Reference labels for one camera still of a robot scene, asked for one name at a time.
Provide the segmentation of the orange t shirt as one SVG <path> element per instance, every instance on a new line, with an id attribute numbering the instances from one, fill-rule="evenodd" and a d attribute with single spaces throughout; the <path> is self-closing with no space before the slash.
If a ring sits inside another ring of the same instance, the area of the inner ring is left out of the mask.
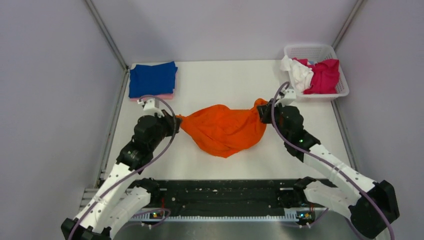
<path id="1" fill-rule="evenodd" d="M 261 122 L 257 107 L 267 103 L 258 98 L 250 109 L 230 109 L 216 104 L 188 116 L 177 117 L 181 119 L 180 128 L 202 151 L 228 158 L 253 147 L 262 139 L 267 125 Z"/>

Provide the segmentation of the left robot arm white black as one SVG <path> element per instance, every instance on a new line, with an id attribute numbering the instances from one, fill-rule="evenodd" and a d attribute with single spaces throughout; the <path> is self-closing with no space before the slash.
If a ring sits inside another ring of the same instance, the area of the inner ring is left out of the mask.
<path id="1" fill-rule="evenodd" d="M 62 223 L 66 240 L 112 240 L 136 212 L 160 202 L 161 194 L 152 180 L 136 186 L 128 196 L 123 195 L 137 176 L 162 156 L 154 156 L 155 149 L 164 138 L 175 138 L 181 121 L 174 112 L 165 110 L 138 119 L 131 140 L 121 149 L 94 197 L 74 218 Z"/>

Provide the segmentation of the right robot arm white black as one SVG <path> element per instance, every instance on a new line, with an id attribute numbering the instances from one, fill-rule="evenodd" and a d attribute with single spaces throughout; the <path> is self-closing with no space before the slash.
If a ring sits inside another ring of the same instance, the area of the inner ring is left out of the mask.
<path id="1" fill-rule="evenodd" d="M 400 212 L 391 183 L 366 177 L 333 155 L 304 128 L 304 118 L 297 107 L 269 102 L 256 109 L 260 122 L 275 128 L 290 155 L 333 184 L 329 187 L 312 177 L 299 179 L 293 192 L 297 205 L 324 206 L 345 217 L 354 230 L 368 239 L 375 239 L 384 231 L 395 239 L 392 223 Z"/>

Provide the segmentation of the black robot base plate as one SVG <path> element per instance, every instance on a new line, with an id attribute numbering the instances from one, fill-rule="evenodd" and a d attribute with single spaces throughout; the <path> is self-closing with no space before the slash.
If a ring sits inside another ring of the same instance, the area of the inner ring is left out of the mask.
<path id="1" fill-rule="evenodd" d="M 282 217 L 289 210 L 317 210 L 295 191 L 297 179 L 135 180 L 146 187 L 148 208 L 166 208 L 171 217 Z"/>

